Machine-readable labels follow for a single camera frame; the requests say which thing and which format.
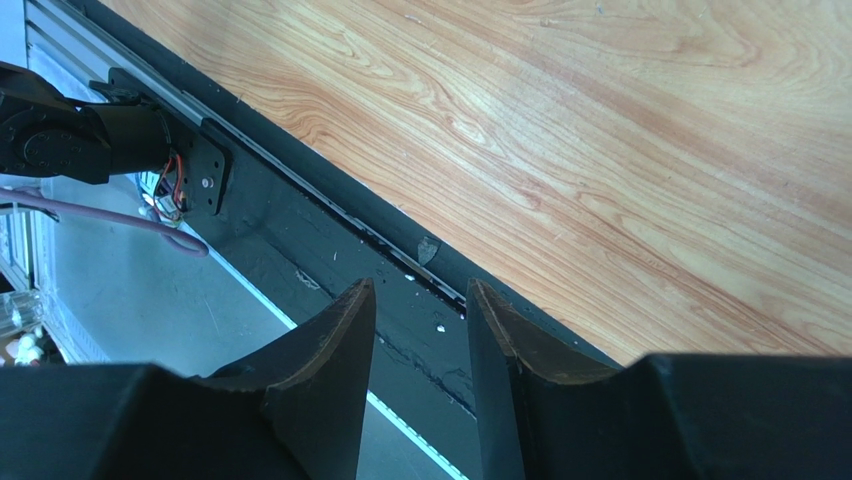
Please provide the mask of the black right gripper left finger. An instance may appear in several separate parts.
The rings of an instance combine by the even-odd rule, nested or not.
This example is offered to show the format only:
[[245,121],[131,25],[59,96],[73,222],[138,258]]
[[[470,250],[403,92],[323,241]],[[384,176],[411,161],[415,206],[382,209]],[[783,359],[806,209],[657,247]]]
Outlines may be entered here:
[[323,311],[207,377],[155,364],[5,368],[5,479],[352,479],[376,295]]

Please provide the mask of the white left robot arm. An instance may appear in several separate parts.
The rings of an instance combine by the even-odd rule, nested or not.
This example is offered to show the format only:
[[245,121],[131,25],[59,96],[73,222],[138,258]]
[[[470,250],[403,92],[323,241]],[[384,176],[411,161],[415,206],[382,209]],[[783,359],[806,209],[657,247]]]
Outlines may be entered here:
[[114,68],[107,82],[89,84],[104,101],[87,102],[63,95],[31,70],[2,64],[2,173],[99,185],[120,174],[173,171],[179,204],[218,214],[231,152],[208,127],[132,80]]

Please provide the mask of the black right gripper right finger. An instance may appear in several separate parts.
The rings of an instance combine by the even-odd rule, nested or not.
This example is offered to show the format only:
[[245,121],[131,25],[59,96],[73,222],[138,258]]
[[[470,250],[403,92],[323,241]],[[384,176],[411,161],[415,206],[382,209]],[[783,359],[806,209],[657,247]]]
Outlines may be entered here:
[[847,357],[572,348],[473,279],[467,323],[487,479],[847,479]]

